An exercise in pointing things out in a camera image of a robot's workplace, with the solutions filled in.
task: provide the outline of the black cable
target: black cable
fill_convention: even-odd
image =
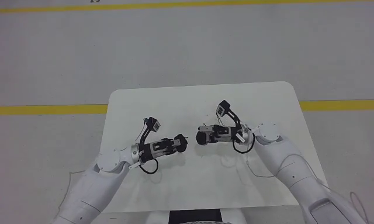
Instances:
[[[154,171],[152,171],[152,172],[146,171],[146,170],[145,170],[141,165],[139,165],[139,167],[140,167],[141,170],[143,170],[146,174],[155,174],[155,173],[157,172],[157,170],[158,170],[158,160],[156,160],[156,159],[153,159],[153,160],[156,161],[156,169],[155,169]]]
[[[255,144],[255,134],[254,134],[254,133],[252,133],[252,137],[253,137],[253,140],[252,140],[251,147],[250,147],[247,151],[239,151],[239,150],[235,147],[235,140],[233,140],[233,148],[234,148],[234,150],[237,151],[237,152],[240,153],[240,154],[249,153],[249,152],[253,149],[253,145]]]
[[[216,116],[217,116],[217,119],[218,119],[218,124],[224,126],[221,118],[219,117],[219,115],[217,113],[216,113]]]

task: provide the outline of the gray floor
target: gray floor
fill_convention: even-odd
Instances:
[[[203,0],[103,0],[103,4]],[[0,8],[89,0],[0,0]],[[300,100],[374,99],[373,2],[0,14],[0,105],[106,104],[116,89],[288,81]],[[325,176],[374,219],[373,111],[304,112]],[[47,223],[104,115],[0,116],[2,223]],[[297,206],[248,223],[303,223]],[[147,213],[94,223],[143,223]]]

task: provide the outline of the wire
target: wire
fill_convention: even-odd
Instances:
[[[158,170],[158,160],[157,160],[157,159],[153,159],[153,160],[156,161],[156,169],[155,169],[154,171],[149,172],[149,171],[145,170],[141,165],[139,165],[139,167],[140,167],[141,170],[143,170],[146,174],[155,174],[155,173],[157,172],[157,170]]]
[[[240,153],[240,154],[246,154],[246,153],[249,153],[252,149],[253,149],[253,145],[255,144],[255,134],[252,133],[252,143],[251,143],[251,147],[246,150],[246,151],[239,151],[236,147],[235,147],[235,140],[233,140],[233,148],[236,152]]]
[[[353,195],[355,195],[355,197],[356,197],[358,203],[360,204],[360,206],[361,206],[361,208],[362,208],[362,211],[363,211],[363,215],[364,215],[365,218],[363,218],[363,216],[361,216],[361,214],[358,212],[357,207],[356,207],[355,203],[353,202]],[[352,202],[352,204],[353,204],[353,207],[354,207],[354,208],[356,209],[356,211],[360,214],[360,216],[362,217],[362,219],[366,220],[367,224],[369,224],[369,218],[368,218],[368,215],[366,214],[365,207],[363,207],[363,204],[362,204],[360,198],[358,198],[358,195],[357,195],[356,193],[354,193],[353,191],[351,191],[351,192],[349,193],[349,197],[350,197],[350,199],[351,199],[351,202]]]
[[[221,120],[221,118],[219,117],[219,115],[216,113],[216,116],[217,116],[217,119],[218,119],[218,124],[221,126],[224,126],[224,124],[223,124],[223,122],[222,122],[222,120]]]
[[[312,167],[310,166],[309,162],[308,162],[308,161],[307,161],[303,156],[301,156],[301,155],[299,155],[299,154],[292,153],[292,154],[288,155],[287,157],[285,157],[285,158],[282,160],[282,162],[280,163],[280,166],[279,166],[279,168],[278,168],[278,171],[277,171],[276,174],[273,175],[273,176],[264,176],[264,175],[257,175],[257,174],[255,174],[255,173],[252,171],[252,169],[251,169],[251,167],[250,167],[250,165],[249,165],[248,155],[247,155],[247,161],[246,161],[246,164],[247,164],[248,168],[250,169],[250,171],[252,172],[252,174],[253,174],[254,176],[256,176],[256,177],[261,177],[261,178],[272,178],[272,177],[276,177],[276,176],[278,175],[278,173],[279,173],[279,172],[281,171],[281,169],[282,169],[282,168],[281,168],[281,167],[282,167],[282,164],[283,164],[283,163],[286,161],[286,159],[287,159],[288,157],[290,157],[290,156],[298,156],[298,157],[300,157],[301,159],[303,159],[303,161],[308,165],[308,167],[309,167],[311,173],[313,174],[314,178],[316,179],[316,181],[317,181],[320,185],[322,185],[324,188],[330,190],[331,192],[333,192],[333,193],[339,195],[341,198],[345,199],[345,198],[344,198],[342,195],[340,195],[337,191],[335,191],[335,190],[333,190],[332,188],[329,188],[328,186],[324,185],[323,182],[322,182],[322,180],[320,180],[320,179],[317,177],[316,173],[314,172],[314,170],[313,170]],[[353,202],[353,195],[356,196],[356,199],[357,199],[357,201],[359,202],[359,204],[360,204],[360,206],[361,206],[361,208],[362,208],[362,211],[363,211],[364,216],[362,216],[362,215],[358,212],[358,208],[356,207],[355,203]],[[367,213],[366,213],[366,209],[365,209],[365,207],[363,206],[363,204],[362,204],[361,200],[359,199],[359,197],[357,196],[357,194],[354,193],[354,192],[350,192],[350,193],[349,193],[349,197],[350,197],[350,199],[351,199],[352,206],[354,207],[354,209],[356,210],[356,212],[358,213],[358,215],[359,215],[359,216],[360,216],[360,217],[361,217],[361,218],[362,218],[362,219],[363,219],[367,224],[371,224],[372,222],[369,221],[368,215],[367,215]]]
[[[140,131],[140,133],[139,133],[139,135],[138,135],[138,137],[136,137],[136,139],[135,139],[135,142],[136,142],[136,140],[138,140],[139,139],[139,136],[141,135],[141,133],[143,132],[143,130],[144,130],[144,127],[146,126],[146,123],[144,122],[144,124],[143,124],[143,128],[141,129],[141,131]]]
[[[69,172],[69,183],[68,183],[68,188],[66,189],[66,192],[65,192],[65,195],[64,195],[63,200],[62,200],[61,203],[58,205],[58,212],[57,212],[57,214],[55,215],[54,218],[56,218],[57,215],[60,213],[60,211],[61,211],[61,206],[63,205],[63,203],[64,203],[64,201],[65,201],[65,199],[66,199],[66,196],[68,195],[69,188],[70,188],[70,184],[71,184],[71,176],[72,176],[73,174],[79,174],[79,173],[82,173],[82,172],[84,172],[84,171],[85,171],[85,170],[76,171],[76,172]]]

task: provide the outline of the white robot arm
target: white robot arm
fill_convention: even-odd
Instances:
[[[145,144],[148,134],[156,132],[160,124],[154,118],[144,120],[147,125],[140,142],[125,149],[113,149],[101,153],[68,192],[53,224],[89,224],[109,204],[131,168],[140,166],[154,174],[158,168],[157,157],[183,152],[187,140],[181,134],[174,139],[161,139]],[[148,172],[142,164],[155,160],[157,168]]]
[[[267,169],[296,198],[306,223],[366,223],[350,202],[331,192],[315,177],[298,148],[279,133],[274,123],[262,123],[252,130],[240,122],[226,101],[218,105],[216,114],[228,115],[236,126],[200,126],[196,135],[198,143],[233,142],[234,150],[242,154],[254,148]],[[239,151],[236,143],[250,147]]]

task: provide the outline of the yellow stripe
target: yellow stripe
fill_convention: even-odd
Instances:
[[[23,105],[0,106],[0,115],[106,114],[108,105]]]
[[[372,111],[374,100],[300,101],[302,111]]]
[[[374,100],[300,101],[302,111],[374,111]],[[108,105],[0,106],[0,115],[106,114]]]
[[[193,1],[193,2],[159,2],[125,5],[81,5],[81,6],[53,6],[29,8],[3,8],[0,13],[31,13],[31,12],[63,12],[63,11],[111,11],[124,9],[154,9],[174,7],[204,7],[229,5],[269,5],[269,4],[300,4],[326,2],[354,2],[374,0],[226,0],[226,1]]]

